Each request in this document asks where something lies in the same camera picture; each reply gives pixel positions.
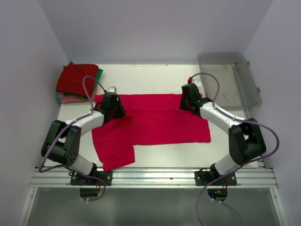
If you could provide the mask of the crimson pink t shirt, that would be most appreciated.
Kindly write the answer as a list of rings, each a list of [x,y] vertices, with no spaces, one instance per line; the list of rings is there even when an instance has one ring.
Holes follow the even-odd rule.
[[[93,144],[103,170],[135,162],[135,145],[209,143],[208,121],[180,109],[180,94],[120,95],[126,111],[92,130]]]

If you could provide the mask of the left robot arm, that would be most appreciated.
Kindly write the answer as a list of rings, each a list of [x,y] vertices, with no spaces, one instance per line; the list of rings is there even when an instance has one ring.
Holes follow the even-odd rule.
[[[71,121],[53,121],[41,149],[43,160],[39,172],[45,172],[42,168],[49,159],[80,174],[87,185],[94,184],[98,179],[97,166],[79,154],[80,139],[89,131],[125,115],[118,94],[107,91],[102,101],[92,106],[91,112]]]

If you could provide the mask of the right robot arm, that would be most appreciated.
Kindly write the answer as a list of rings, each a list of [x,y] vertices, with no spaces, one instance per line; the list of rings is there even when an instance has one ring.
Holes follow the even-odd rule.
[[[211,165],[209,171],[199,171],[199,177],[215,185],[226,180],[226,174],[266,152],[261,129],[255,119],[236,118],[225,110],[218,111],[213,100],[200,96],[194,83],[182,86],[180,109],[212,122],[228,135],[229,153]]]

